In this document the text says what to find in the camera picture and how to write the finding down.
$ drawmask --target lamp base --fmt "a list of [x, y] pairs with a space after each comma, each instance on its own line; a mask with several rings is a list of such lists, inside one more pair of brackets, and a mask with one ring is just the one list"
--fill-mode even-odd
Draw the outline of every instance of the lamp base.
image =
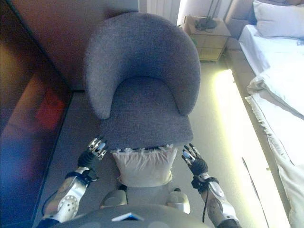
[[214, 29], [217, 26], [216, 21], [211, 18], [201, 18], [199, 22], [201, 26], [205, 27], [206, 29]]

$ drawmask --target gray armchair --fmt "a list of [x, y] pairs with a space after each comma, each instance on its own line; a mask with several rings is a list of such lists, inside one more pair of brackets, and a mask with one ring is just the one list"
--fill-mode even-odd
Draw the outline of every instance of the gray armchair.
[[110, 149], [190, 142], [200, 86], [191, 39], [151, 14], [108, 19], [85, 55], [85, 89]]

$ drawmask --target chair backrest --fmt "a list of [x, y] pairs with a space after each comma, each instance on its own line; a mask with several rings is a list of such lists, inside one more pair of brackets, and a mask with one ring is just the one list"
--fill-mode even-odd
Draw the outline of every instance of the chair backrest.
[[110, 115], [118, 85], [130, 77], [162, 80], [182, 115], [189, 114], [200, 86], [200, 62], [191, 39], [152, 14], [125, 13], [92, 35], [85, 55], [85, 89], [100, 119]]

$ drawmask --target bed frame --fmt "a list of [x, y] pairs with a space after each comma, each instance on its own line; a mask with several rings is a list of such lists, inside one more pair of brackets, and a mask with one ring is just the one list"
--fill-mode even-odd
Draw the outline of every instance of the bed frame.
[[[273, 5], [298, 5], [304, 4], [304, 0], [260, 0], [261, 2], [273, 4]], [[285, 194], [284, 187], [282, 185], [278, 167], [274, 158], [274, 155], [270, 149], [267, 135], [263, 128], [257, 121], [250, 105], [245, 100], [246, 96], [249, 96], [246, 86], [256, 76], [252, 71], [246, 57], [241, 50], [238, 42], [238, 38], [245, 25], [255, 25], [257, 20], [253, 11], [253, 0], [232, 0], [230, 8], [225, 17], [225, 23], [230, 30], [232, 37], [228, 40], [226, 50], [226, 61], [230, 69], [232, 70], [233, 77], [237, 84], [238, 90], [242, 96], [244, 105], [252, 122], [252, 125], [256, 131], [259, 142], [262, 146], [266, 160], [268, 162], [271, 173], [274, 177], [278, 192], [280, 194], [285, 212], [289, 215], [290, 204]]]

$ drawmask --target white pillow on bed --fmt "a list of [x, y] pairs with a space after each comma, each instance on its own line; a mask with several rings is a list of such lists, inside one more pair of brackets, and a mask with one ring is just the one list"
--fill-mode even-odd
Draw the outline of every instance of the white pillow on bed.
[[304, 8], [253, 1], [256, 28], [263, 37], [304, 37]]
[[171, 167], [177, 148], [173, 145], [158, 149], [126, 148], [112, 151], [120, 172], [118, 180], [128, 187], [156, 187], [172, 179]]

